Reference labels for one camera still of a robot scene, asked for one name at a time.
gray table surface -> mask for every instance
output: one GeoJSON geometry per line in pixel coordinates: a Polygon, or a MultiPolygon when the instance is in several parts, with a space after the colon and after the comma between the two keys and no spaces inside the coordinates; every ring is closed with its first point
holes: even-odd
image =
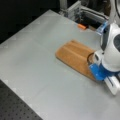
{"type": "Polygon", "coordinates": [[[55,58],[71,39],[100,48],[95,32],[49,10],[0,45],[0,78],[44,120],[118,120],[119,94],[55,58]]]}

black base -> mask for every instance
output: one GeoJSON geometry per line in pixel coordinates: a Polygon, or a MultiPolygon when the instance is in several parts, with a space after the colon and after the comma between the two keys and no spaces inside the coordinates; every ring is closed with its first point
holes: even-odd
{"type": "Polygon", "coordinates": [[[0,120],[42,120],[0,80],[0,120]]]}

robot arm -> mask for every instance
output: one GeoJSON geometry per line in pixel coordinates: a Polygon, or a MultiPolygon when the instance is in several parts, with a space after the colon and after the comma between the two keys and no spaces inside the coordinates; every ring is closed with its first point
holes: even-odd
{"type": "Polygon", "coordinates": [[[101,50],[94,53],[94,64],[90,65],[95,78],[105,81],[110,91],[116,95],[120,91],[120,27],[118,22],[120,0],[111,0],[111,15],[109,25],[104,30],[101,39],[101,50]]]}

orange object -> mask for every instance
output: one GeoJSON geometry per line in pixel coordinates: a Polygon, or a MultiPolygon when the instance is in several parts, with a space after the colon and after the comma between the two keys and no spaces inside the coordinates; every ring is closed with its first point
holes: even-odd
{"type": "Polygon", "coordinates": [[[89,47],[72,40],[57,50],[56,57],[79,73],[95,80],[87,63],[88,55],[93,52],[89,47]]]}
{"type": "Polygon", "coordinates": [[[87,29],[87,27],[84,26],[84,25],[82,25],[82,24],[78,24],[78,27],[81,28],[81,29],[83,29],[83,30],[86,30],[86,29],[87,29]]]}

wooden block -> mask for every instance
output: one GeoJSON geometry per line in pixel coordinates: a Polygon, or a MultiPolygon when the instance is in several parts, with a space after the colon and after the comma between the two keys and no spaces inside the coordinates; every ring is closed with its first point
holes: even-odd
{"type": "Polygon", "coordinates": [[[86,77],[95,80],[87,63],[88,55],[93,52],[94,50],[89,47],[72,40],[56,52],[56,57],[86,77]]]}

